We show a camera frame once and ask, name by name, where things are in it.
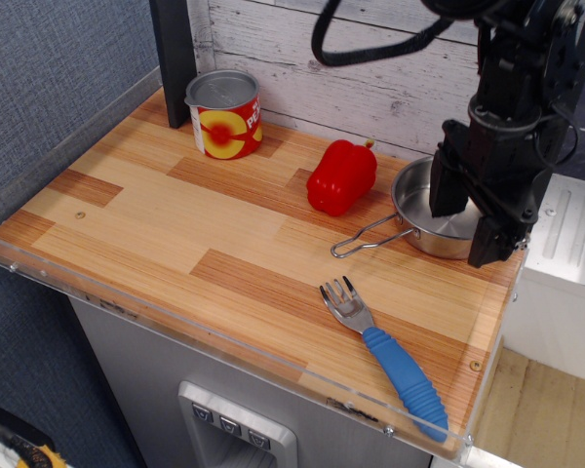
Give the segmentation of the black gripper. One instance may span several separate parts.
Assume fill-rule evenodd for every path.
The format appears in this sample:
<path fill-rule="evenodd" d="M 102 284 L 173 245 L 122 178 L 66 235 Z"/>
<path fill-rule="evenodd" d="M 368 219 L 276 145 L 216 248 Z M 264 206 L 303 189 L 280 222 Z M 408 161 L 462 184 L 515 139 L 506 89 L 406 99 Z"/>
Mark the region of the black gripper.
<path fill-rule="evenodd" d="M 526 229 L 537 221 L 546 170 L 535 146 L 543 122 L 541 108 L 520 118 L 501 117 L 481 104 L 468 106 L 470 123 L 442 124 L 430 172 L 432 217 L 461 214 L 469 200 L 483 217 L 478 221 L 468 263 L 480 268 L 506 261 L 525 243 Z"/>

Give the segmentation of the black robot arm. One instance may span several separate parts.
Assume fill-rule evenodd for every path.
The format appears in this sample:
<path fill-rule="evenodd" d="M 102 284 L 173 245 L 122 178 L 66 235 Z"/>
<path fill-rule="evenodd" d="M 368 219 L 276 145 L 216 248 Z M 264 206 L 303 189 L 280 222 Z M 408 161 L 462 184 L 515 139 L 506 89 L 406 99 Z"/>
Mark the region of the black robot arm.
<path fill-rule="evenodd" d="M 434 217 L 473 202 L 481 213 L 468 262 L 507 260 L 525 246 L 553 172 L 575 154 L 566 133 L 585 81 L 579 1 L 428 1 L 446 22 L 478 28 L 469 123 L 446 120 L 430 173 Z"/>

